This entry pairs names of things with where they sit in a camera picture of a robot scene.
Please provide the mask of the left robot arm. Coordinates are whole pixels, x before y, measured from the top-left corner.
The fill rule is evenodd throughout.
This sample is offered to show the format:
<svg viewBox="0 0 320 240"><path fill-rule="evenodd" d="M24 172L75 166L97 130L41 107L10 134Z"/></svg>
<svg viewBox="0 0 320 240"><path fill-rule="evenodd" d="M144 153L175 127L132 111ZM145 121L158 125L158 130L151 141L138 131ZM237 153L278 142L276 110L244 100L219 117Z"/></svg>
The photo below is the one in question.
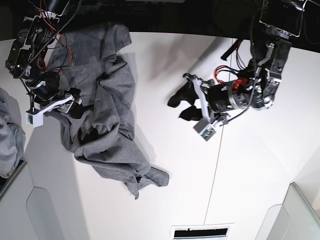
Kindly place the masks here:
<svg viewBox="0 0 320 240"><path fill-rule="evenodd" d="M282 73L292 47L291 38L301 34L305 0L264 0L259 13L249 25L251 59L247 66L239 56L241 37L221 56L226 60L236 54L237 69L217 66L213 79L203 80L195 74L185 73L184 84L170 97L167 105L176 108L182 101L190 104L180 118L186 121L204 120L210 126L226 125L236 119L230 111L249 108L270 108L282 81Z"/></svg>

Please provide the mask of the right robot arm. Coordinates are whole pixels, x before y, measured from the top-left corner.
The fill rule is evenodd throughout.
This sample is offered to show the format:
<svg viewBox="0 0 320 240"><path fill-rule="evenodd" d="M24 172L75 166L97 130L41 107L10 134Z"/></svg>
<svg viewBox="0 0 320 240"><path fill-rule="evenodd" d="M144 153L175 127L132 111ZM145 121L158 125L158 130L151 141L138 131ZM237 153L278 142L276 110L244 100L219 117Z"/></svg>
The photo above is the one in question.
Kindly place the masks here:
<svg viewBox="0 0 320 240"><path fill-rule="evenodd" d="M60 90L60 74L67 66L60 63L49 69L45 63L49 45L55 41L67 51L64 61L70 64L73 60L63 30L79 9L76 8L65 22L61 22L61 18L68 14L71 3L70 0L32 0L37 13L24 19L23 28L5 62L12 77L19 79L27 91L30 99L30 109L27 111L29 121L52 110L79 117L77 111L82 105L81 91L76 88Z"/></svg>

